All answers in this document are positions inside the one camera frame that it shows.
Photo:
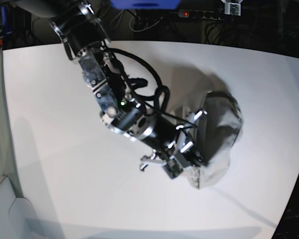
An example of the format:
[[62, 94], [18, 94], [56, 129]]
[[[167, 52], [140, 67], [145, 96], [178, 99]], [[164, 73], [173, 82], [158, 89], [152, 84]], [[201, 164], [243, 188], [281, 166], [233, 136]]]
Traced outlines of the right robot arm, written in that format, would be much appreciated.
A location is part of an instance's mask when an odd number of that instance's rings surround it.
[[[107, 46], [108, 37], [88, 1], [18, 0], [15, 4], [48, 19], [68, 59], [80, 65], [83, 78], [100, 106], [104, 125], [152, 149], [150, 156], [142, 157], [141, 170], [156, 164], [173, 179], [191, 167], [203, 165], [203, 155], [190, 130], [197, 127], [204, 110], [192, 112], [185, 119], [167, 113], [169, 88], [146, 61]], [[157, 83], [152, 96], [136, 93], [136, 89], [146, 87], [148, 82], [143, 78], [130, 78], [117, 54], [137, 61], [151, 73]]]

